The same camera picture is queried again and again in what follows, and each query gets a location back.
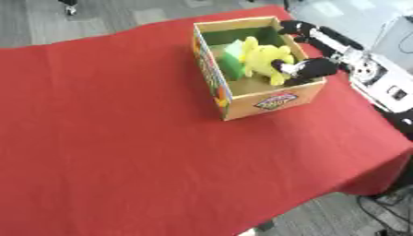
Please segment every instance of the open box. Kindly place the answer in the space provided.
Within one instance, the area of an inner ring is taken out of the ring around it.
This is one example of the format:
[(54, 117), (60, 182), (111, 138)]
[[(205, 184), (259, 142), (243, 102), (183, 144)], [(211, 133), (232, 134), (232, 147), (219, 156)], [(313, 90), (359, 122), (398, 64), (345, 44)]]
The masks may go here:
[(308, 58), (291, 36), (277, 34), (280, 29), (275, 17), (195, 23), (195, 58), (224, 121), (309, 103), (325, 84), (325, 78), (319, 77), (305, 84), (274, 87), (269, 78), (256, 73), (231, 80), (218, 65), (227, 45), (248, 36), (255, 36), (260, 45), (288, 45), (296, 61)]

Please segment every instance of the red tablecloth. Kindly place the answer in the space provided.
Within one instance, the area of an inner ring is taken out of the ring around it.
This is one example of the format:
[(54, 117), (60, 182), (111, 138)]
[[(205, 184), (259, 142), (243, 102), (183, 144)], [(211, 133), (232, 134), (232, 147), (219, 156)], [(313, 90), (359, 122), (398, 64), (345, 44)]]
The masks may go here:
[[(344, 75), (310, 105), (221, 122), (196, 21), (0, 51), (0, 235), (232, 235), (331, 191), (384, 190), (411, 144)], [(305, 46), (312, 55), (316, 51)]]

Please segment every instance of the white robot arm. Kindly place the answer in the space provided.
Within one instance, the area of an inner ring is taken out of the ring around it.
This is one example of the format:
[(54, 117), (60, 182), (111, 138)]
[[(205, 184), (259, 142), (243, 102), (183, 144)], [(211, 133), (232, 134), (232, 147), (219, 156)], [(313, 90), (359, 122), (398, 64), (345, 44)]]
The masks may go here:
[(291, 75), (293, 79), (286, 82), (288, 86), (305, 83), (314, 77), (326, 77), (337, 73), (337, 65), (323, 57), (306, 59), (295, 65), (274, 60), (271, 65), (279, 72)]
[(282, 21), (281, 26), (280, 34), (296, 35), (296, 42), (310, 43), (347, 71), (351, 86), (375, 106), (392, 113), (413, 109), (413, 76), (400, 66), (333, 29), (298, 20)]

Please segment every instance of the plush toy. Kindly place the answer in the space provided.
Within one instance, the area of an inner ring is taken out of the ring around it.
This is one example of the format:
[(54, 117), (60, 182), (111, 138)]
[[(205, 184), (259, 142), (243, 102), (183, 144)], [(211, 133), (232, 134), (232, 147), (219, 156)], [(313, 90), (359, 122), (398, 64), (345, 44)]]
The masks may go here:
[(288, 46), (276, 47), (274, 45), (258, 45), (255, 37), (247, 37), (242, 44), (242, 53), (239, 58), (244, 63), (243, 72), (246, 77), (252, 77), (256, 72), (260, 75), (270, 77), (272, 86), (283, 85), (285, 80), (290, 79), (287, 74), (281, 74), (271, 63), (281, 60), (287, 64), (294, 64), (294, 57)]

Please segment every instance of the gray carpet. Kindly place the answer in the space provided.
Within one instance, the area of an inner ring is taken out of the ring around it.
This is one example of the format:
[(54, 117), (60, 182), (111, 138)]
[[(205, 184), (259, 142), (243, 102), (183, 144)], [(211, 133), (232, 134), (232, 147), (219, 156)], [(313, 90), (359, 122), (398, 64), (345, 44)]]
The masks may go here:
[[(281, 0), (79, 0), (78, 14), (68, 18), (57, 0), (1, 0), (0, 47), (44, 44), (113, 33), (171, 18), (187, 18)], [(411, 0), (306, 0), (293, 3), (298, 19), (333, 27), (372, 45), (381, 25), (394, 13), (413, 6)], [(372, 206), (394, 226), (398, 221)], [(354, 196), (330, 194), (274, 219), (263, 236), (369, 236), (380, 229), (357, 207)]]

